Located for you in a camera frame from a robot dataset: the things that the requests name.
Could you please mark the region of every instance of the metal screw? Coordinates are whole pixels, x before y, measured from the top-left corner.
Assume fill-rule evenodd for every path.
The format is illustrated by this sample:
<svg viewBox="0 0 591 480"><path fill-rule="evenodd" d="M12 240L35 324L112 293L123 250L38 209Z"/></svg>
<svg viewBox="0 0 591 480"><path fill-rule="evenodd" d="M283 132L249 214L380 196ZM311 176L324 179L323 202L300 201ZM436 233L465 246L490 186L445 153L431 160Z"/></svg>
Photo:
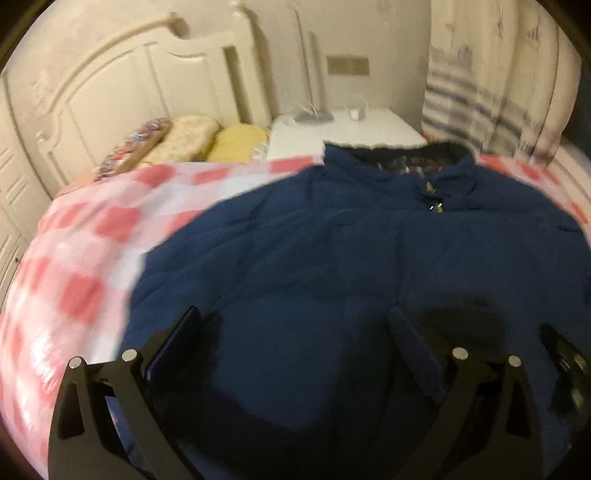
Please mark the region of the metal screw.
<svg viewBox="0 0 591 480"><path fill-rule="evenodd" d="M75 356L74 358L72 358L68 362L68 367L70 367L72 370L74 370L75 368L78 368L81 365L82 365L82 358L80 358L79 356Z"/></svg>
<svg viewBox="0 0 591 480"><path fill-rule="evenodd" d="M519 368L521 366L521 358L516 355L511 355L509 357L509 365L514 368Z"/></svg>
<svg viewBox="0 0 591 480"><path fill-rule="evenodd" d="M121 354L121 358L124 362L131 362L132 360L135 360L137 356L138 351L134 350L133 348L130 348Z"/></svg>
<svg viewBox="0 0 591 480"><path fill-rule="evenodd" d="M456 360L467 360L468 350L462 348L461 346L458 346L452 350L452 355Z"/></svg>

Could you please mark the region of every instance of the yellow pillow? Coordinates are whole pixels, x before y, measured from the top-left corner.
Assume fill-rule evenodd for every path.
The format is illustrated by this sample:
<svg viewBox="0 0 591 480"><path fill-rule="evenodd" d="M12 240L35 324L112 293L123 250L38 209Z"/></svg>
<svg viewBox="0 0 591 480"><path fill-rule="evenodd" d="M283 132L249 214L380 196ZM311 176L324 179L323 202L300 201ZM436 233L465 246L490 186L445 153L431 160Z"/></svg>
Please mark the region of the yellow pillow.
<svg viewBox="0 0 591 480"><path fill-rule="evenodd" d="M269 132L256 125L237 124L220 132L207 156L208 162L247 163L256 150L265 148Z"/></svg>

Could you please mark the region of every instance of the patterned pillow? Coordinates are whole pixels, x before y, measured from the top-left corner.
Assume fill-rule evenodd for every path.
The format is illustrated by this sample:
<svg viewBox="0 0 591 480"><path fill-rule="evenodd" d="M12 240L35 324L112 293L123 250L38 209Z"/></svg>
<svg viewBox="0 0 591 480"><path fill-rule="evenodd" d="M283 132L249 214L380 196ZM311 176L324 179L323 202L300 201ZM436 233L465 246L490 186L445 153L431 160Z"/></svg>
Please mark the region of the patterned pillow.
<svg viewBox="0 0 591 480"><path fill-rule="evenodd" d="M159 163L202 160L220 130L217 120L204 115L175 118L164 141L146 155L137 168Z"/></svg>
<svg viewBox="0 0 591 480"><path fill-rule="evenodd" d="M133 170L137 162L165 136L170 125L168 118L155 118L129 134L100 164L96 180Z"/></svg>

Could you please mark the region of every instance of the pillow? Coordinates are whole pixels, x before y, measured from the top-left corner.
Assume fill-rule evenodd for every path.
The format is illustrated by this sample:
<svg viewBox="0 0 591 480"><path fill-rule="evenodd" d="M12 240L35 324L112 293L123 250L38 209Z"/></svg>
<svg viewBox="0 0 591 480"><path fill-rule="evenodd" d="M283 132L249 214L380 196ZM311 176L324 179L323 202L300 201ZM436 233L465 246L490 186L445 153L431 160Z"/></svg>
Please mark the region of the pillow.
<svg viewBox="0 0 591 480"><path fill-rule="evenodd" d="M100 164L96 180L133 170L137 162L154 148L169 129L168 118L155 118L146 122L107 155Z"/></svg>
<svg viewBox="0 0 591 480"><path fill-rule="evenodd" d="M256 125L232 125L221 132L209 155L208 162L247 163L266 149L269 132Z"/></svg>
<svg viewBox="0 0 591 480"><path fill-rule="evenodd" d="M142 159L138 168L205 158L220 128L216 120L204 115L176 118L164 141Z"/></svg>

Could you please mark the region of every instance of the beige pillow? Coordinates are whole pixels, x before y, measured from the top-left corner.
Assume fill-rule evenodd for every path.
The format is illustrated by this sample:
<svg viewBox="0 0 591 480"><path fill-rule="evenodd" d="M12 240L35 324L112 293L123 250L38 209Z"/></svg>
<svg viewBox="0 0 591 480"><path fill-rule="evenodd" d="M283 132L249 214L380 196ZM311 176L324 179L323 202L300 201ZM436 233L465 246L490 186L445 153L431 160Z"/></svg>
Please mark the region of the beige pillow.
<svg viewBox="0 0 591 480"><path fill-rule="evenodd" d="M168 135L142 159L138 168L159 163L203 160L220 128L217 120L204 115L176 118Z"/></svg>

